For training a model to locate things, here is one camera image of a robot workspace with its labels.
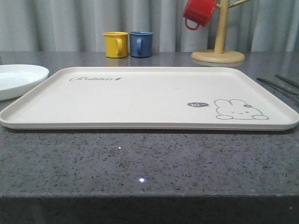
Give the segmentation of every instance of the rabbit illustration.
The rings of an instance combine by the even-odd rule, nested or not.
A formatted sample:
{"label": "rabbit illustration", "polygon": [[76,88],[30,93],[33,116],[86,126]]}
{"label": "rabbit illustration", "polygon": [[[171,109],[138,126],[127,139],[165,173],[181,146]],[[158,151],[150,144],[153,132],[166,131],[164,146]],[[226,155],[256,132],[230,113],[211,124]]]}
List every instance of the rabbit illustration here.
{"label": "rabbit illustration", "polygon": [[218,99],[215,102],[217,106],[218,119],[241,119],[241,120],[267,120],[269,117],[264,116],[263,113],[248,105],[245,101],[240,99]]}

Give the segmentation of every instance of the wooden mug stand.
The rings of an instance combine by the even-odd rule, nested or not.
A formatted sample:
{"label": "wooden mug stand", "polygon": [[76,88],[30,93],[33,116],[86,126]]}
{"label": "wooden mug stand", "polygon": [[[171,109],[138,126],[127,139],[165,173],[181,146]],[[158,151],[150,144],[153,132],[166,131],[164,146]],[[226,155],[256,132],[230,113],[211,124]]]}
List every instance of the wooden mug stand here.
{"label": "wooden mug stand", "polygon": [[225,50],[225,36],[228,25],[228,11],[230,8],[240,5],[246,1],[250,0],[239,0],[233,4],[230,4],[230,0],[221,0],[220,4],[216,4],[216,7],[220,9],[219,22],[217,35],[215,40],[214,49],[206,49],[194,51],[191,54],[191,57],[195,60],[204,61],[204,62],[213,62],[213,63],[236,63],[244,61],[244,54],[232,51]]}

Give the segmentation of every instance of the curtain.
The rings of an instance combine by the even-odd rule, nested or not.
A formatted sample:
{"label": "curtain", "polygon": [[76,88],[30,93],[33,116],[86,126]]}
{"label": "curtain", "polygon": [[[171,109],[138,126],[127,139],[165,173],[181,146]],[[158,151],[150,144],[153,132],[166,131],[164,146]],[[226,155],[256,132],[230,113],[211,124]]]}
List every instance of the curtain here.
{"label": "curtain", "polygon": [[[154,32],[153,52],[213,49],[219,10],[215,9],[205,27],[191,31],[182,16],[186,3],[0,0],[0,50],[104,52],[102,33],[137,30]],[[225,49],[299,51],[298,29],[299,0],[251,0],[229,10]]]}

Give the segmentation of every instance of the countertop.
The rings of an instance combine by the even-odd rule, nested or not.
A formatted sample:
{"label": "countertop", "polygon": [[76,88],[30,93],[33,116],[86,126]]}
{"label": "countertop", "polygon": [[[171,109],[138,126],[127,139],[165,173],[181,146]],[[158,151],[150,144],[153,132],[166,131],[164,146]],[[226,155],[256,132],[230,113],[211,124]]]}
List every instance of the countertop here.
{"label": "countertop", "polygon": [[[248,53],[237,64],[204,63],[190,55],[114,59],[99,52],[0,52],[0,64],[41,65],[50,75],[77,66],[230,67],[299,112],[294,96],[256,80],[286,86],[274,77],[280,74],[299,82],[299,52]],[[1,101],[0,110],[15,100]],[[298,202],[298,127],[251,132],[17,131],[0,126],[0,198],[261,196]],[[295,212],[295,206],[288,208]]]}

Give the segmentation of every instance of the plate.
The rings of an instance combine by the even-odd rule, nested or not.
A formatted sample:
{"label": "plate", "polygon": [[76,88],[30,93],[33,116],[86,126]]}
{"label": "plate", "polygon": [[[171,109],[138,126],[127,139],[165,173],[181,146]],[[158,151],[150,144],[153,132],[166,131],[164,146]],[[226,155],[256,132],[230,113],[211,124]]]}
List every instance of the plate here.
{"label": "plate", "polygon": [[44,81],[49,70],[30,64],[0,65],[0,100],[19,97]]}
{"label": "plate", "polygon": [[0,112],[0,123],[15,129],[282,131],[298,121],[296,111],[229,68],[67,68]]}

